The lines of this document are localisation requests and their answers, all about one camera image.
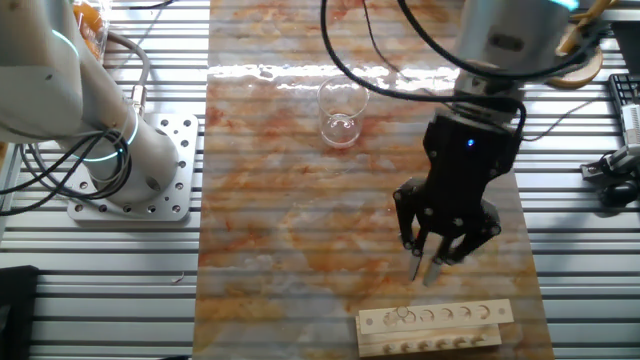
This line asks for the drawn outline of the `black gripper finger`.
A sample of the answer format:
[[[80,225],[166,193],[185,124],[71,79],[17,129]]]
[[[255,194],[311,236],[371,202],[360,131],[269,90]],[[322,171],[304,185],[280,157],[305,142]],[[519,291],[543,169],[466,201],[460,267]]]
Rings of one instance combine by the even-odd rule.
[[[399,238],[403,248],[411,253],[408,278],[414,281],[424,254],[428,231],[420,216],[424,214],[425,178],[412,177],[393,193],[399,224]]]
[[[442,237],[423,277],[423,284],[430,286],[441,273],[444,265],[456,265],[502,231],[497,208],[482,199],[478,208],[464,216],[452,218],[436,233]]]

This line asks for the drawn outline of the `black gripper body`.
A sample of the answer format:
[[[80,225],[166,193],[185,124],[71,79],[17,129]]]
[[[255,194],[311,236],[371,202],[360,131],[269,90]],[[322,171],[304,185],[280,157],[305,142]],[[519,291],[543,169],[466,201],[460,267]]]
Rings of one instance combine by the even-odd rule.
[[[511,169],[520,143],[520,137],[505,127],[435,116],[423,139],[430,161],[424,195],[428,230],[457,238],[486,225],[485,189]]]

